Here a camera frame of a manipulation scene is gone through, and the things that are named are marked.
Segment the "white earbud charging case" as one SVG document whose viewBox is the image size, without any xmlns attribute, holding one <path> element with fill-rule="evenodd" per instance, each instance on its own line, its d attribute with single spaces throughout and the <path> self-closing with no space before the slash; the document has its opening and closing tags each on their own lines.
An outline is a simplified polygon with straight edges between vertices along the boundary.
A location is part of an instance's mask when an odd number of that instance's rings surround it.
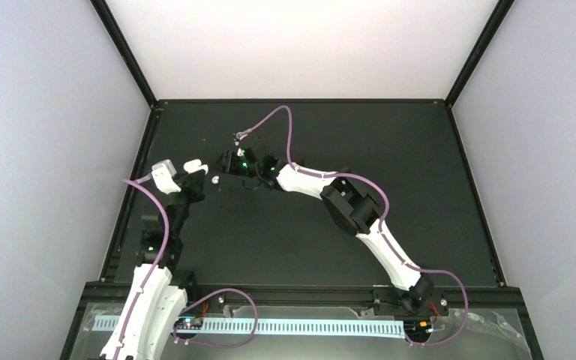
<svg viewBox="0 0 576 360">
<path fill-rule="evenodd" d="M 203 172 L 204 175 L 206 175 L 209 172 L 209 166 L 203 163 L 200 159 L 193 159 L 184 163 L 183 170 L 187 174 Z"/>
</svg>

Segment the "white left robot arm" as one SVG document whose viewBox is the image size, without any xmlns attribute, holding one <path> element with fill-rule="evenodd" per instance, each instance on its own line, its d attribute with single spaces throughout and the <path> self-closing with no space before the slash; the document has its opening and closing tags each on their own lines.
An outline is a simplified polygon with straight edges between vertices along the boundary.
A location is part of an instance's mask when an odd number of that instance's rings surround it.
<svg viewBox="0 0 576 360">
<path fill-rule="evenodd" d="M 188 287 L 175 280 L 182 252 L 180 232 L 193 203 L 204 200 L 206 165 L 173 175 L 168 169 L 152 170 L 156 188 L 171 199 L 163 205 L 137 180 L 126 184 L 145 194 L 159 212 L 158 229 L 147 231 L 136 257 L 133 280 L 119 320 L 99 353 L 99 359 L 159 359 L 173 333 L 179 314 L 188 303 Z"/>
</svg>

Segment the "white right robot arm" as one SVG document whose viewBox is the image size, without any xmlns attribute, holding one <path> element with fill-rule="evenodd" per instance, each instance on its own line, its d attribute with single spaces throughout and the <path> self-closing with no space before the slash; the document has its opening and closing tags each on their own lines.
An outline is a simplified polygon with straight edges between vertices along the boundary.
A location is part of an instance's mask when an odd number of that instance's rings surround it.
<svg viewBox="0 0 576 360">
<path fill-rule="evenodd" d="M 403 312 L 417 314 L 429 305 L 434 283 L 388 228 L 389 201 L 372 181 L 347 169 L 310 169 L 252 148 L 225 151 L 217 160 L 217 168 L 223 174 L 255 179 L 272 190 L 322 201 L 334 224 L 343 233 L 358 238 L 385 269 L 398 291 L 396 303 Z"/>
</svg>

